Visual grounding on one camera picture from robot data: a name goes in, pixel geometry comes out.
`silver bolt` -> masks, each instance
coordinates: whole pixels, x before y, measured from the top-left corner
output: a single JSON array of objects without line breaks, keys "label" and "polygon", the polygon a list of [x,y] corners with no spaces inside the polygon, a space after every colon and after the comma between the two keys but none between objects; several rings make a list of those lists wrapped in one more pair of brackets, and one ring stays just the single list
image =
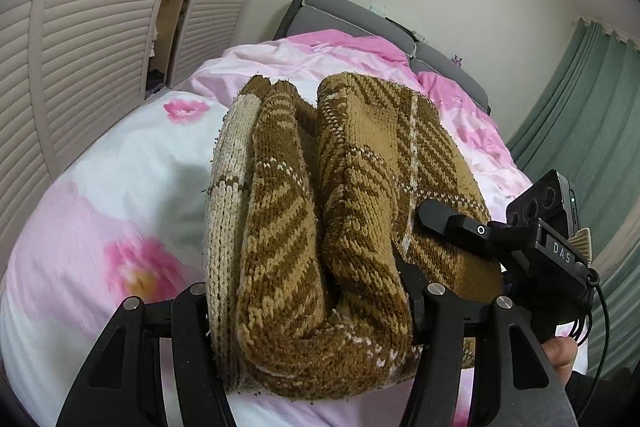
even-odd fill
[{"label": "silver bolt", "polygon": [[427,291],[431,295],[442,295],[444,292],[446,292],[446,288],[439,282],[432,282],[427,286]]},{"label": "silver bolt", "polygon": [[204,282],[196,282],[190,288],[190,292],[192,295],[204,295]]},{"label": "silver bolt", "polygon": [[129,297],[127,299],[125,299],[125,301],[122,304],[122,307],[126,310],[135,310],[138,306],[140,305],[140,299],[138,299],[137,297]]},{"label": "silver bolt", "polygon": [[510,310],[511,308],[513,308],[513,301],[505,295],[500,295],[497,299],[495,299],[495,302],[503,310]]}]

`bed headboard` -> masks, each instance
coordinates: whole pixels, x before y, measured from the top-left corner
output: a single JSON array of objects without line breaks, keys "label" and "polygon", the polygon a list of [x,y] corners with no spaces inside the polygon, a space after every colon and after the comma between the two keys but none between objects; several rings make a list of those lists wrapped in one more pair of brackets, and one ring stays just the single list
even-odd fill
[{"label": "bed headboard", "polygon": [[486,91],[449,58],[400,25],[347,0],[293,0],[274,40],[320,30],[340,30],[352,37],[377,35],[406,54],[414,73],[433,71],[455,81],[476,105],[491,112]]}]

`green curtain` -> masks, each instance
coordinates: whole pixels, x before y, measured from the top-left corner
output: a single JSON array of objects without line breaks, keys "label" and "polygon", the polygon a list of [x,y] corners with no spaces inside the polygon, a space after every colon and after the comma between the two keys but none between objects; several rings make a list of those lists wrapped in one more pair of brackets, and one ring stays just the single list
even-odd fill
[{"label": "green curtain", "polygon": [[542,96],[508,143],[533,182],[549,169],[575,189],[597,255],[640,194],[640,53],[580,20]]}]

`curtain pleat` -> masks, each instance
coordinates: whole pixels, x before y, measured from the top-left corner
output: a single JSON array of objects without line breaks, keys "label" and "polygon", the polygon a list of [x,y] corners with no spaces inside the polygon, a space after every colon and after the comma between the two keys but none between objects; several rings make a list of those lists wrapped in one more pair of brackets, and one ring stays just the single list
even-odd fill
[{"label": "curtain pleat", "polygon": [[[516,165],[531,180],[549,169],[564,174],[575,190],[580,225],[591,229],[598,254],[620,229],[640,195],[640,53],[633,42],[580,22],[556,73],[508,144]],[[604,374],[633,368],[640,346],[640,228],[618,240],[628,251],[607,266],[602,289],[611,318]],[[596,304],[590,335],[590,371],[604,346],[604,316]]]}]

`bed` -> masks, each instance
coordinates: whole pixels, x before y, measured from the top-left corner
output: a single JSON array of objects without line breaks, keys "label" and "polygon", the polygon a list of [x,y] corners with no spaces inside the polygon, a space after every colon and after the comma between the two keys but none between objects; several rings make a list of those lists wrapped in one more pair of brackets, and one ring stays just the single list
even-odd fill
[{"label": "bed", "polygon": [[[504,221],[507,204],[529,187],[478,100],[456,81],[412,64],[413,39],[409,44],[396,32],[407,44],[401,47],[393,37],[354,36],[337,23],[296,30],[300,12],[284,21],[285,38],[227,50],[114,126],[52,184],[28,220],[2,291],[0,347],[6,379],[41,427],[56,424],[79,368],[125,297],[172,298],[203,279],[212,149],[227,108],[254,74],[290,80],[312,104],[320,81],[342,71],[418,90],[436,104],[493,219]],[[170,354],[163,344],[168,424],[178,426]],[[576,367],[586,370],[586,345]],[[456,426],[466,425],[472,380],[473,370],[463,371]],[[291,402],[263,392],[233,394],[229,402],[239,427],[393,426],[410,386],[348,401]]]}]

